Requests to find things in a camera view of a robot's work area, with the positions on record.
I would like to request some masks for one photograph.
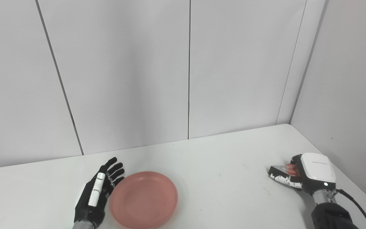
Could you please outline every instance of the black cable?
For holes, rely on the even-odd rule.
[[[344,191],[344,190],[342,190],[342,189],[337,189],[337,191],[339,192],[339,193],[341,193],[341,194],[343,194],[345,197],[347,197],[347,199],[349,199],[349,200],[351,200],[357,207],[358,207],[358,209],[361,211],[361,213],[363,214],[363,216],[365,217],[365,219],[366,219],[366,213],[365,213],[365,211],[362,209],[362,207],[357,203],[357,201],[355,201],[354,200],[354,198],[350,195],[350,194],[348,194],[348,193],[346,193],[346,191]]]

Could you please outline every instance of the robotic hand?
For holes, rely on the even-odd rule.
[[[336,203],[334,196],[338,192],[353,201],[366,218],[366,213],[349,194],[336,189],[333,166],[324,155],[296,155],[287,166],[271,166],[268,174],[270,178],[297,190],[304,190],[313,197],[316,206],[311,218],[316,229],[358,229],[350,213]]]
[[[73,229],[96,229],[104,220],[104,208],[115,186],[124,179],[122,163],[113,157],[85,184],[76,205]]]

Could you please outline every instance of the orange object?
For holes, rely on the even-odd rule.
[[[110,197],[113,217],[129,229],[154,229],[172,217],[177,207],[176,186],[165,175],[144,171],[121,181]]]

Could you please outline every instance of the robot finger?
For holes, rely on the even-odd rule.
[[[115,171],[119,170],[120,168],[122,168],[124,165],[122,163],[117,163],[115,164],[112,168],[110,168],[107,171],[107,175],[110,176],[112,175]]]

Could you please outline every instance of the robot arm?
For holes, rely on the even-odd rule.
[[[334,199],[338,191],[348,196],[343,190],[336,189],[336,175],[328,157],[316,153],[296,155],[286,167],[271,166],[268,173],[272,179],[304,190],[313,197],[316,203],[311,213],[314,228],[358,229],[353,224],[350,213]]]

